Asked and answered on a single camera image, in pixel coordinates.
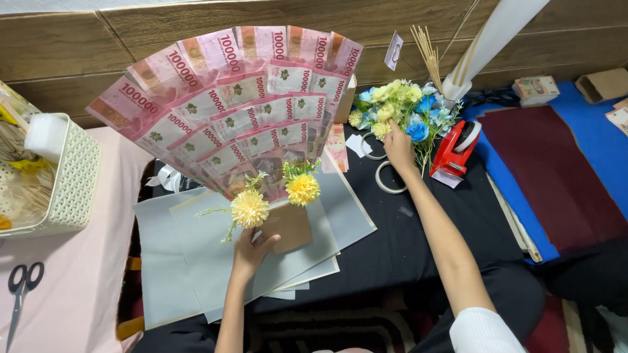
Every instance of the hand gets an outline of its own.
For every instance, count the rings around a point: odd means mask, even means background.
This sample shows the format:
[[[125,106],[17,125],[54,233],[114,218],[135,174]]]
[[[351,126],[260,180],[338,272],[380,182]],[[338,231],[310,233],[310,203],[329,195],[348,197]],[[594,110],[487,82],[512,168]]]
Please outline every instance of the hand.
[[[384,137],[386,156],[400,175],[414,169],[414,149],[412,138],[399,128],[396,122],[389,120],[392,132]]]
[[[266,253],[281,239],[279,234],[269,238],[257,237],[251,242],[257,229],[244,229],[234,244],[234,265],[231,278],[248,283],[259,268]]]

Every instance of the wood grain wall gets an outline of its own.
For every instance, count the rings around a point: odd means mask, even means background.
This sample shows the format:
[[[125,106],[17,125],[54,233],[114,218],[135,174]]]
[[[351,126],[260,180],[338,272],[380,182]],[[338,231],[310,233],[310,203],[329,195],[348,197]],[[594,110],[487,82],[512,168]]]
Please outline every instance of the wood grain wall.
[[[239,25],[292,24],[336,31],[365,45],[360,85],[424,80],[428,73],[408,26],[427,26],[451,72],[499,0],[247,0],[141,6],[79,13],[0,16],[0,80],[43,111],[62,111],[81,126],[102,124],[84,108],[122,70],[176,40]],[[551,74],[628,67],[625,0],[551,0],[484,70],[474,89]],[[397,30],[406,45],[396,71],[384,55]]]

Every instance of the black scissors handle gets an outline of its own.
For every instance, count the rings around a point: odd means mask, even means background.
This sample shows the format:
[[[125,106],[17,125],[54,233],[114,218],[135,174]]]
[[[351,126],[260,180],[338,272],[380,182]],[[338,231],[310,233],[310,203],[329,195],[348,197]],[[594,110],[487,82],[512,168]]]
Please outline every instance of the black scissors handle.
[[[37,278],[33,280],[33,270],[37,266],[39,266],[40,270],[37,274]],[[11,271],[11,274],[9,275],[9,291],[11,293],[15,293],[24,282],[26,282],[26,287],[28,288],[28,290],[34,290],[37,285],[39,285],[39,282],[41,282],[41,279],[43,277],[43,268],[43,263],[41,262],[32,264],[31,267],[28,269],[26,269],[26,265],[24,264],[15,266],[15,268],[13,268],[13,271]],[[19,269],[22,269],[22,275],[19,277],[18,282],[15,283],[15,275],[18,273]]]

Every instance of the red tape dispenser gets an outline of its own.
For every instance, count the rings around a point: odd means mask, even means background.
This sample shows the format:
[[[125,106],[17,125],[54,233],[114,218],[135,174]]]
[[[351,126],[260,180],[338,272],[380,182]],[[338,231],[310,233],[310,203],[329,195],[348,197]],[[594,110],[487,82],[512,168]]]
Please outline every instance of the red tape dispenser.
[[[436,152],[430,176],[455,188],[467,171],[465,163],[480,138],[482,124],[477,121],[460,121],[443,138]]]

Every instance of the black table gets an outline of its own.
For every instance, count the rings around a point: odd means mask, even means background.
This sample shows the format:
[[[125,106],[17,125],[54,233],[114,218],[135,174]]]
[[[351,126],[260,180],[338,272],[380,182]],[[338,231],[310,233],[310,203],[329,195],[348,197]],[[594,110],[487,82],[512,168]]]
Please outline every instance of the black table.
[[[365,134],[345,124],[345,137]],[[367,138],[372,154],[383,155],[382,143]],[[345,296],[376,288],[435,278],[438,276],[421,221],[408,192],[391,195],[375,182],[375,170],[383,161],[358,156],[348,149],[349,171],[345,178],[377,226],[371,235],[341,249],[337,257],[340,272],[310,282],[309,290],[296,291],[295,300],[258,298],[247,305],[256,313],[294,307],[324,299]],[[156,164],[156,170],[163,166]],[[432,179],[425,171],[424,180],[445,212],[458,227],[480,269],[496,263],[523,259],[511,228],[487,179],[481,159],[472,153],[467,161],[465,180],[456,189]],[[403,187],[392,167],[384,168],[382,181],[391,188]],[[153,197],[168,193],[155,187]],[[401,212],[412,211],[412,216]]]

